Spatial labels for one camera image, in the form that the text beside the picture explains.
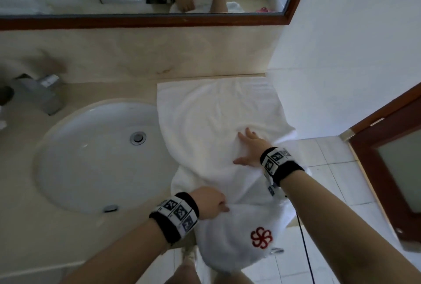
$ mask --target red flower logo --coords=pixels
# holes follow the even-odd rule
[[[250,238],[253,240],[252,244],[254,247],[260,247],[263,250],[273,241],[272,232],[265,230],[261,226],[256,228],[256,231],[251,232]]]

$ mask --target mirror frame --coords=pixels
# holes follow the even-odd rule
[[[192,26],[289,25],[300,0],[289,0],[284,13],[238,14],[139,14],[139,15],[45,15],[1,16],[0,31],[81,28],[141,28]]]

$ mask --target sink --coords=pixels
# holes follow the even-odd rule
[[[88,106],[53,127],[35,156],[34,178],[40,192],[62,208],[108,213],[161,194],[177,167],[156,106],[111,101]]]

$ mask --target leg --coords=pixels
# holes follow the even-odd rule
[[[214,284],[253,284],[253,282],[243,272],[237,272],[234,274],[218,273]]]
[[[196,246],[184,249],[183,263],[165,284],[201,284],[196,272]]]

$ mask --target frosted glass panel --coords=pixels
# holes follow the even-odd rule
[[[406,202],[421,212],[421,130],[377,148]]]

